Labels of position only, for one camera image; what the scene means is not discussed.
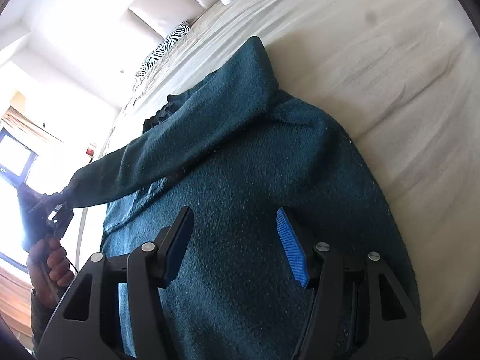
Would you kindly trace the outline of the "person's left hand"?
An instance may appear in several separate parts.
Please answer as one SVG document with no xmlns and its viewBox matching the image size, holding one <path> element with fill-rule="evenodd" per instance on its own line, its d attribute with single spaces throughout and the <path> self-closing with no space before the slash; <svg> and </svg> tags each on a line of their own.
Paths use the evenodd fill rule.
<svg viewBox="0 0 480 360">
<path fill-rule="evenodd" d="M 34 244 L 28 254 L 27 269 L 36 299 L 46 308 L 58 304 L 50 287 L 66 289 L 74 279 L 67 252 L 56 238 L 46 238 Z"/>
</svg>

